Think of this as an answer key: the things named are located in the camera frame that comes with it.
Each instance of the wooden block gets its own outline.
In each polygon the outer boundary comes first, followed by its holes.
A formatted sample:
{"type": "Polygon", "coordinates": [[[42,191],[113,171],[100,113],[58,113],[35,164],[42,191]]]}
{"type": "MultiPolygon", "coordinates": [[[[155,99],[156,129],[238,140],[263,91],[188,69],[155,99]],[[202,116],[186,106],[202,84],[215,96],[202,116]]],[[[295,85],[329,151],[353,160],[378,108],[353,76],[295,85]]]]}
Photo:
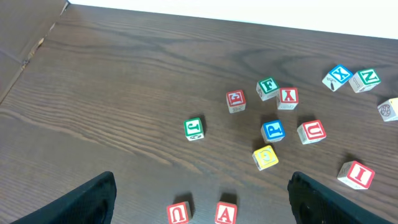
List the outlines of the wooden block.
{"type": "Polygon", "coordinates": [[[238,208],[235,204],[218,202],[216,209],[216,224],[235,224],[236,223],[236,212],[238,208]]]}
{"type": "Polygon", "coordinates": [[[303,123],[297,128],[297,132],[303,144],[315,143],[326,138],[326,132],[320,120],[303,123]]]}
{"type": "Polygon", "coordinates": [[[383,121],[398,121],[398,98],[387,100],[380,104],[377,109],[383,121]]]}
{"type": "Polygon", "coordinates": [[[285,137],[285,130],[280,120],[264,123],[261,126],[261,135],[265,142],[277,142],[285,137]]]}
{"type": "Polygon", "coordinates": [[[343,164],[337,179],[355,190],[368,189],[372,183],[374,171],[356,161],[343,164]]]}
{"type": "Polygon", "coordinates": [[[369,91],[381,82],[379,75],[373,68],[358,71],[353,78],[349,80],[349,84],[355,93],[369,91]]]}
{"type": "Polygon", "coordinates": [[[167,206],[167,216],[169,224],[188,223],[192,219],[189,203],[181,202],[167,206]]]}
{"type": "Polygon", "coordinates": [[[231,91],[226,94],[226,104],[229,113],[244,111],[246,108],[246,99],[242,90],[231,91]]]}
{"type": "Polygon", "coordinates": [[[343,86],[350,78],[353,77],[353,73],[350,72],[343,65],[337,65],[332,69],[322,80],[331,91],[336,91],[343,86]]]}
{"type": "Polygon", "coordinates": [[[279,86],[272,77],[268,77],[257,82],[256,91],[262,101],[266,101],[276,96],[278,89],[279,86]]]}
{"type": "Polygon", "coordinates": [[[299,91],[297,88],[280,88],[276,102],[278,110],[294,110],[299,103],[299,91]]]}
{"type": "Polygon", "coordinates": [[[189,141],[198,140],[205,137],[200,118],[193,118],[184,121],[185,137],[189,141]]]}
{"type": "Polygon", "coordinates": [[[272,146],[266,146],[254,151],[254,162],[256,162],[259,171],[271,167],[279,162],[272,146]]]}

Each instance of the alphabet block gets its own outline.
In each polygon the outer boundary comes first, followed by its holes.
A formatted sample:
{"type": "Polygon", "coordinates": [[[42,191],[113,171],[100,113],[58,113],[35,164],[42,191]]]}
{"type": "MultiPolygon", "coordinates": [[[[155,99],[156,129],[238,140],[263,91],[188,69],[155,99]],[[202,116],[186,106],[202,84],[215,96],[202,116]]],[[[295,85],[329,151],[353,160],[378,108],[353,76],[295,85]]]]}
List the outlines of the alphabet block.
{"type": "Polygon", "coordinates": [[[278,157],[272,149],[272,146],[266,146],[258,149],[254,151],[252,156],[259,171],[271,167],[279,162],[278,157]]]}
{"type": "Polygon", "coordinates": [[[387,100],[380,104],[377,109],[383,121],[398,121],[398,98],[387,100]]]}
{"type": "Polygon", "coordinates": [[[278,89],[279,86],[272,77],[257,82],[256,91],[262,101],[266,101],[276,96],[278,89]]]}
{"type": "Polygon", "coordinates": [[[198,140],[205,137],[200,118],[193,118],[184,121],[185,137],[189,141],[198,140]]]}
{"type": "Polygon", "coordinates": [[[231,91],[226,94],[226,103],[229,113],[244,111],[246,108],[246,99],[242,90],[231,91]]]}
{"type": "Polygon", "coordinates": [[[167,206],[169,224],[186,224],[191,220],[191,210],[188,202],[167,206]]]}
{"type": "Polygon", "coordinates": [[[232,203],[218,202],[216,209],[216,224],[236,224],[238,208],[232,203]]]}
{"type": "Polygon", "coordinates": [[[372,183],[374,171],[356,161],[343,164],[337,179],[355,190],[368,189],[372,183]]]}
{"type": "Polygon", "coordinates": [[[277,142],[285,137],[285,130],[280,120],[264,123],[261,126],[261,135],[265,142],[277,142]]]}
{"type": "Polygon", "coordinates": [[[297,88],[280,88],[276,96],[278,110],[294,110],[299,103],[297,88]]]}
{"type": "Polygon", "coordinates": [[[342,85],[344,85],[351,77],[353,73],[350,72],[343,65],[337,65],[332,69],[322,80],[331,91],[336,91],[342,85]]]}
{"type": "Polygon", "coordinates": [[[326,132],[320,120],[303,123],[297,128],[297,132],[303,144],[315,143],[326,138],[326,132]]]}
{"type": "Polygon", "coordinates": [[[349,84],[355,93],[369,91],[381,82],[379,75],[373,68],[365,69],[355,73],[349,84]]]}

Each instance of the yellow block face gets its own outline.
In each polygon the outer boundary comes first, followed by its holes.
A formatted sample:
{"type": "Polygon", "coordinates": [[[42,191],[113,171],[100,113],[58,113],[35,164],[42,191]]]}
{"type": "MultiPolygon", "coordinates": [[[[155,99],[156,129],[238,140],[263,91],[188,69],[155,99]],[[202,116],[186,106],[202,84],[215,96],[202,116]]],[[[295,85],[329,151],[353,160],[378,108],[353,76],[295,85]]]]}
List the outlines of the yellow block face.
{"type": "Polygon", "coordinates": [[[266,146],[254,151],[253,159],[256,162],[257,168],[259,170],[266,169],[279,162],[278,157],[276,157],[276,154],[271,146],[266,146]]]}

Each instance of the red block face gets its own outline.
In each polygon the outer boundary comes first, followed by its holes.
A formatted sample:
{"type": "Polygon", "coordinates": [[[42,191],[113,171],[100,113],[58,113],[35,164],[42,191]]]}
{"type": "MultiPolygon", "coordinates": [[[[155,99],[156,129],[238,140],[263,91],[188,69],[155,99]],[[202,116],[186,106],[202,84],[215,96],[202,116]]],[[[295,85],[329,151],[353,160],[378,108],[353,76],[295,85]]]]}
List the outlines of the red block face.
{"type": "Polygon", "coordinates": [[[280,88],[280,102],[282,103],[298,103],[299,91],[297,88],[280,88]]]}
{"type": "Polygon", "coordinates": [[[187,206],[184,202],[169,205],[167,207],[169,224],[186,224],[189,222],[187,206]]]}
{"type": "Polygon", "coordinates": [[[305,134],[309,140],[321,139],[326,137],[320,120],[303,123],[305,134]]]}
{"type": "Polygon", "coordinates": [[[235,224],[236,223],[236,205],[231,203],[218,202],[216,210],[215,223],[217,224],[235,224]]]}
{"type": "Polygon", "coordinates": [[[368,189],[374,177],[374,171],[354,161],[347,173],[347,178],[368,189]]]}
{"type": "Polygon", "coordinates": [[[228,97],[229,106],[239,106],[246,103],[242,90],[228,92],[226,96],[228,97]]]}

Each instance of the blue block face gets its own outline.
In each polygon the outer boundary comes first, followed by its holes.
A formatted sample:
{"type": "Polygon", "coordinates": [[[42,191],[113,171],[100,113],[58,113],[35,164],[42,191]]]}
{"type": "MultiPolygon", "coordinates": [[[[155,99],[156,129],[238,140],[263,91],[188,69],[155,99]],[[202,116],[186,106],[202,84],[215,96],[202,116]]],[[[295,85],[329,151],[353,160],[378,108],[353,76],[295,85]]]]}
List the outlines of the blue block face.
{"type": "Polygon", "coordinates": [[[268,140],[285,137],[285,130],[279,120],[263,124],[268,140]]]}
{"type": "Polygon", "coordinates": [[[329,74],[341,84],[346,83],[353,76],[353,73],[342,65],[337,65],[329,74]]]}

